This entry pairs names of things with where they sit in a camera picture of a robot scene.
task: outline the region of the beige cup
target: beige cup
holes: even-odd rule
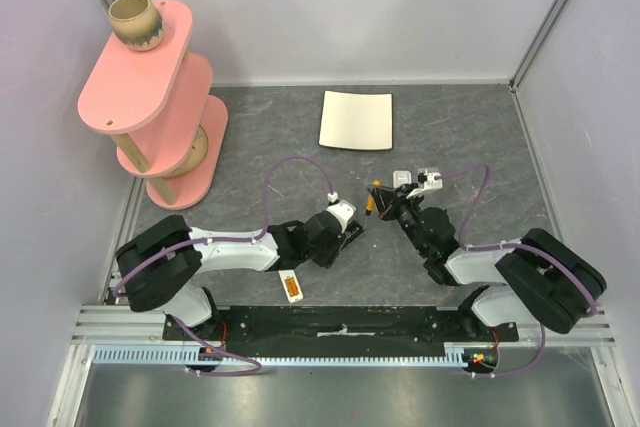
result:
[[[116,0],[109,19],[116,37],[133,50],[151,50],[162,41],[162,16],[151,0]]]
[[[191,150],[189,151],[189,156],[182,164],[180,164],[179,167],[165,175],[165,177],[177,177],[178,175],[186,174],[187,172],[195,169],[207,156],[208,150],[209,139],[207,138],[207,133],[204,131],[202,126],[199,125],[196,138],[193,141]]]

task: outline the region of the gray speckled surface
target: gray speckled surface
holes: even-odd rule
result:
[[[358,152],[318,145],[325,90],[393,95],[393,149]],[[181,213],[189,225],[210,230],[261,227],[264,174],[281,157],[311,155],[330,170],[341,198],[364,207],[365,187],[375,179],[391,185],[394,170],[416,172],[437,166],[460,170],[479,161],[494,169],[486,198],[467,232],[471,243],[523,235],[530,227],[550,229],[533,164],[506,85],[411,85],[340,87],[218,88],[229,124],[207,196]],[[446,208],[458,225],[482,173],[445,181],[423,206]],[[306,221],[326,206],[322,174],[303,161],[276,173],[269,192],[273,223]],[[360,211],[360,220],[364,218]],[[146,196],[136,232],[169,212]],[[367,230],[325,270],[311,262],[296,270],[305,299],[316,305],[436,305],[457,297],[435,284],[395,222],[372,216]],[[203,274],[220,305],[285,305],[277,273],[221,271]]]

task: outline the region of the metal floor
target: metal floor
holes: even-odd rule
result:
[[[505,367],[531,352],[502,349]],[[92,367],[76,427],[607,427],[588,349],[549,351],[526,375],[471,380],[419,367],[278,367],[197,378],[178,367]]]
[[[379,152],[320,147],[325,90],[393,96],[393,149]],[[189,225],[207,230],[262,227],[260,192],[267,170],[290,154],[311,155],[326,166],[342,198],[358,208],[375,179],[391,185],[394,170],[437,166],[452,172],[479,161],[493,180],[467,239],[495,242],[550,229],[540,186],[507,85],[407,85],[214,88],[229,110],[211,190],[182,211]],[[327,186],[313,166],[284,165],[273,177],[269,207],[274,223],[306,221],[326,207]],[[457,226],[469,208],[482,173],[445,182],[423,205],[448,209]],[[136,231],[169,212],[145,194]],[[369,219],[367,231],[326,270],[308,262],[296,273],[307,305],[438,305],[453,301],[450,287],[435,284],[398,225]],[[225,271],[203,274],[220,305],[286,305],[277,273]]]

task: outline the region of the ceramic cup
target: ceramic cup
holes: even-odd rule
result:
[[[162,16],[151,0],[116,0],[109,19],[116,37],[133,50],[151,50],[162,41]]]

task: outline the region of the small orange object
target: small orange object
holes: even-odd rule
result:
[[[374,180],[373,181],[373,185],[375,185],[376,187],[380,185],[380,181],[379,180]],[[373,200],[373,195],[369,194],[369,198],[367,199],[367,206],[364,209],[364,215],[371,215],[371,212],[373,212],[373,208],[376,206],[375,201]]]
[[[296,279],[294,279],[293,277],[287,277],[284,283],[287,286],[287,292],[289,292],[289,295],[291,297],[295,297],[300,293],[300,291],[298,290],[298,285],[296,284]]]

